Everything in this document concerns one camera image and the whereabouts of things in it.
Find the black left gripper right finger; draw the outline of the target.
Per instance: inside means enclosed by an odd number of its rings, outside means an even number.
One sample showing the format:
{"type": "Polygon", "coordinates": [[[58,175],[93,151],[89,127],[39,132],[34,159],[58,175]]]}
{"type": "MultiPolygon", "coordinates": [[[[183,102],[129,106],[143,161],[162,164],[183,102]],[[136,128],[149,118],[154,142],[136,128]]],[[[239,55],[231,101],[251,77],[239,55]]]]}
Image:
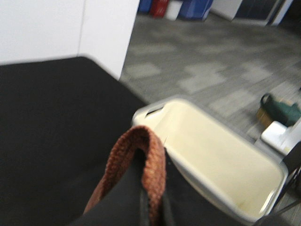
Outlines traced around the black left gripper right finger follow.
{"type": "Polygon", "coordinates": [[[176,226],[241,226],[201,196],[166,154],[166,193],[176,226]]]}

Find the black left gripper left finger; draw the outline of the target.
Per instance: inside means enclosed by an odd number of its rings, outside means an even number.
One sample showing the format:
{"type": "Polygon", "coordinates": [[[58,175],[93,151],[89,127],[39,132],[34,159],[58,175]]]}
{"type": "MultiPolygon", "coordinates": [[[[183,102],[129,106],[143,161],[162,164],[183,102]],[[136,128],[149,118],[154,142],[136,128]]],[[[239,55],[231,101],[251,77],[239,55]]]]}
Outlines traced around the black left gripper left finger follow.
{"type": "Polygon", "coordinates": [[[137,150],[120,181],[71,226],[149,226],[148,197],[142,186],[145,155],[137,150]]]}

